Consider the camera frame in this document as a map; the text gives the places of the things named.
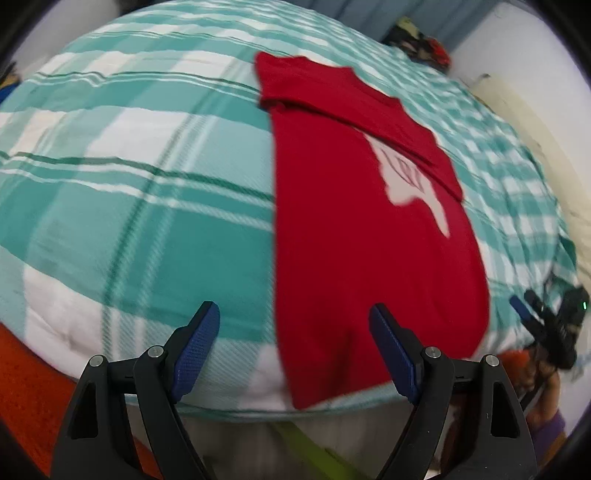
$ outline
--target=orange carpet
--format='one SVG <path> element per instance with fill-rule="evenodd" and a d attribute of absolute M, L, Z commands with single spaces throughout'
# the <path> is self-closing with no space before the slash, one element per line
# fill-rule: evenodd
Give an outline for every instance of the orange carpet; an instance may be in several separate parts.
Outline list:
<path fill-rule="evenodd" d="M 75 383 L 0 324 L 0 385 L 0 418 L 39 470 L 49 475 L 53 448 Z M 144 472 L 162 478 L 152 453 L 134 440 Z"/>

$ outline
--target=green strap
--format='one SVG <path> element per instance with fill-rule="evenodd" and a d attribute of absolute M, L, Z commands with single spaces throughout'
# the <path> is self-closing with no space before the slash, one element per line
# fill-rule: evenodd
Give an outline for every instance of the green strap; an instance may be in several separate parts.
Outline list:
<path fill-rule="evenodd" d="M 290 421 L 273 423 L 289 449 L 322 480 L 371 480 L 334 450 L 316 445 Z"/>

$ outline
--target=silver bolt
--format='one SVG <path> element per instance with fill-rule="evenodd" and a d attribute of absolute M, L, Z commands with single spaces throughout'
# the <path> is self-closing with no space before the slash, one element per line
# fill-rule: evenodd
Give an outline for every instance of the silver bolt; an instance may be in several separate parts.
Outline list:
<path fill-rule="evenodd" d="M 90 360 L 88 360 L 88 363 L 91 367 L 98 367 L 102 362 L 103 362 L 102 355 L 95 355 Z"/>
<path fill-rule="evenodd" d="M 164 353 L 164 348 L 160 345 L 151 346 L 148 350 L 148 356 L 152 358 L 158 358 L 160 355 Z"/>
<path fill-rule="evenodd" d="M 495 357 L 494 355 L 487 355 L 486 357 L 484 357 L 484 361 L 489 364 L 491 367 L 498 367 L 499 365 L 499 359 L 497 357 Z"/>
<path fill-rule="evenodd" d="M 425 348 L 425 353 L 431 358 L 439 358 L 441 356 L 441 350 L 436 346 L 428 346 Z"/>

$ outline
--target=plaid bedsheet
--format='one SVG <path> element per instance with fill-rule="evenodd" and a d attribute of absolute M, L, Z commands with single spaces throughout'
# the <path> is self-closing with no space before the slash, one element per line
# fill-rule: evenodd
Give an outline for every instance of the plaid bedsheet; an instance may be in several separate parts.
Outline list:
<path fill-rule="evenodd" d="M 257 107 L 259 50 L 351 65 L 435 133 L 488 276 L 490 326 L 476 356 L 526 344 L 509 296 L 542 294 L 550 279 L 555 300 L 576 278 L 560 207 L 513 129 L 402 52 L 266 0 L 176 0 L 119 18 L 2 104 L 2 322 L 78 376 L 95 353 L 129 358 L 164 343 L 213 300 L 219 339 L 179 410 L 296 415 L 274 335 L 273 138 Z M 396 396 L 382 385 L 313 410 Z"/>

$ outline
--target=folded red t-shirt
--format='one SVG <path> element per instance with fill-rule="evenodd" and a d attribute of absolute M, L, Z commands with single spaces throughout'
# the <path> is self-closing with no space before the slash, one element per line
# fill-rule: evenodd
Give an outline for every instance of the folded red t-shirt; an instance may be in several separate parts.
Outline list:
<path fill-rule="evenodd" d="M 489 295 L 462 189 L 433 134 L 350 67 L 258 53 L 275 138 L 275 318 L 296 408 L 384 383 L 370 307 L 473 354 Z"/>

